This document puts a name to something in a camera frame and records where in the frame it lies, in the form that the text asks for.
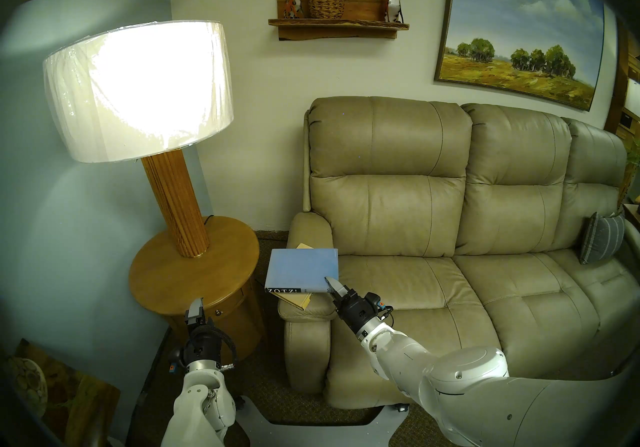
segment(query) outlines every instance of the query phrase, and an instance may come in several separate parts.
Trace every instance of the leather sofa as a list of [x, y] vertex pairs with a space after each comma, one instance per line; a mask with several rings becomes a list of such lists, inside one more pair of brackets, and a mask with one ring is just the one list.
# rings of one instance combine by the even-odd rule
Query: leather sofa
[[[511, 376], [582, 366], [599, 378], [640, 342], [640, 234], [627, 223], [619, 256], [577, 258], [585, 219], [616, 210], [615, 135], [489, 104], [331, 97], [305, 115], [304, 143], [287, 246], [337, 248], [340, 282], [379, 294], [430, 352], [490, 345]], [[338, 408], [407, 401], [328, 294], [278, 306], [295, 390]]]

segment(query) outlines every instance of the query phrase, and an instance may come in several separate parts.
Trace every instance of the round side table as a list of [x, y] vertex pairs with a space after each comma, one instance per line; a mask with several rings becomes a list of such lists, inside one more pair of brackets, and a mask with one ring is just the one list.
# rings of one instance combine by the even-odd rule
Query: round side table
[[[207, 320], [229, 334], [244, 359], [261, 338], [267, 342], [253, 278], [258, 239], [243, 222], [224, 216], [212, 216], [205, 228], [210, 246], [193, 259], [178, 254], [167, 231], [149, 240], [131, 263], [129, 289], [142, 307], [164, 317], [183, 343], [188, 337], [184, 313], [202, 297]], [[224, 344], [222, 361], [231, 363]]]

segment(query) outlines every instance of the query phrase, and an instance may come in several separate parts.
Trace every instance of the throw pillow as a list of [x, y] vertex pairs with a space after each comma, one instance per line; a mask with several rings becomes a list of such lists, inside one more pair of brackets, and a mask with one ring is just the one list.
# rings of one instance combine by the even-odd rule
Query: throw pillow
[[600, 216], [595, 212], [584, 235], [580, 263], [588, 264], [613, 256], [625, 236], [625, 215]]

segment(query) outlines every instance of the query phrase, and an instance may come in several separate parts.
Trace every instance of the fox figurine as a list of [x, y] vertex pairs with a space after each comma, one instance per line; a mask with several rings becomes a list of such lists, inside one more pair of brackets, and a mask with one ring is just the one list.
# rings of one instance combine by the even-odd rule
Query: fox figurine
[[386, 14], [385, 21], [392, 21], [395, 23], [404, 23], [405, 19], [402, 15], [402, 6], [400, 0], [386, 0]]
[[304, 18], [305, 14], [302, 10], [302, 0], [284, 0], [284, 17], [285, 18]]

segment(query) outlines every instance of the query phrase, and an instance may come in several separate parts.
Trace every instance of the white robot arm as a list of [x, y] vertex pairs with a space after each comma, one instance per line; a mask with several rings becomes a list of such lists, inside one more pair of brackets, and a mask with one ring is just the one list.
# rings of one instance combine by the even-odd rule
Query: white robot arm
[[338, 316], [367, 352], [373, 370], [433, 416], [461, 446], [576, 445], [608, 407], [631, 366], [607, 380], [572, 382], [509, 376], [495, 347], [436, 357], [385, 320], [393, 307], [327, 278]]
[[[171, 369], [184, 368], [182, 393], [173, 403], [173, 417], [167, 425], [162, 447], [224, 447], [227, 428], [235, 422], [236, 403], [225, 386], [222, 372], [237, 364], [236, 347], [219, 328], [205, 322], [202, 299], [196, 299], [185, 314], [189, 341], [174, 349]], [[225, 342], [233, 364], [220, 365]]]

